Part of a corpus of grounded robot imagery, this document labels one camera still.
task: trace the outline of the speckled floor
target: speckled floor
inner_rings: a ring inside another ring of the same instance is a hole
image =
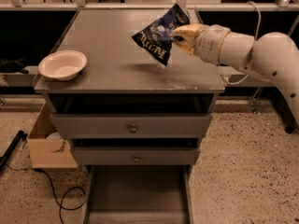
[[[0,155],[18,130],[31,130],[43,103],[7,98],[0,110]],[[299,131],[285,133],[269,102],[260,101],[257,107],[255,115],[246,100],[217,102],[190,178],[195,224],[299,223]],[[19,143],[7,164],[30,168],[28,146]],[[59,201],[68,189],[87,184],[81,168],[47,173]],[[42,173],[4,167],[0,197],[0,223],[61,223],[50,182]],[[77,189],[68,193],[64,205],[72,208],[82,201]],[[80,215],[80,208],[62,211],[64,223],[80,223]]]

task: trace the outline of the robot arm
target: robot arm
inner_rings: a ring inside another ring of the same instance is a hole
[[[191,24],[175,29],[173,36],[183,38],[175,45],[206,63],[223,63],[272,82],[299,124],[299,51],[287,35],[270,33],[255,40],[219,25]]]

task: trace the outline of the cardboard box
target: cardboard box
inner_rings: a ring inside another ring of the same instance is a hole
[[[77,168],[78,165],[70,153],[67,140],[46,139],[50,134],[57,132],[50,121],[50,113],[50,109],[44,104],[27,137],[32,166],[33,168]]]

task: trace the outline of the gray cabinet top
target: gray cabinet top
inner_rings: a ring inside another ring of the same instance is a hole
[[[87,66],[74,79],[41,77],[42,93],[211,93],[224,90],[217,67],[173,46],[162,68],[135,44],[132,35],[162,17],[167,9],[81,10],[58,50],[83,52]]]

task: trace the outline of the snack bag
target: snack bag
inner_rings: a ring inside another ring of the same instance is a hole
[[[160,19],[132,36],[136,44],[147,50],[159,63],[167,65],[172,42],[170,34],[179,26],[190,24],[189,16],[179,4],[175,4]]]

